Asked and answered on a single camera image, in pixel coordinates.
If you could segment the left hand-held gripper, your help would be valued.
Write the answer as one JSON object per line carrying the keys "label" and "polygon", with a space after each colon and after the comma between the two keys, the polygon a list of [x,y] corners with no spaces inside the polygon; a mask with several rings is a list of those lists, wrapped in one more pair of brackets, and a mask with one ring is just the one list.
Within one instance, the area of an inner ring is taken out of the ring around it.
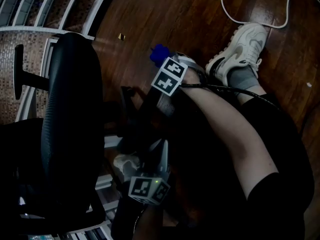
{"label": "left hand-held gripper", "polygon": [[147,166],[149,169],[139,170],[130,179],[128,196],[149,205],[161,205],[170,191],[168,179],[169,143],[158,139],[148,149]]}

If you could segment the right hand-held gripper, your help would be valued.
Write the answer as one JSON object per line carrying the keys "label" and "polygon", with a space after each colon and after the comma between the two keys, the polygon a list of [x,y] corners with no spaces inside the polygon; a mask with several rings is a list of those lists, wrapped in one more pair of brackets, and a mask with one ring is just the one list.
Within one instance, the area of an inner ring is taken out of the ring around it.
{"label": "right hand-held gripper", "polygon": [[201,66],[185,54],[175,53],[162,62],[151,86],[170,97],[183,83],[188,69],[192,69],[198,74],[201,84],[207,83],[205,70]]}

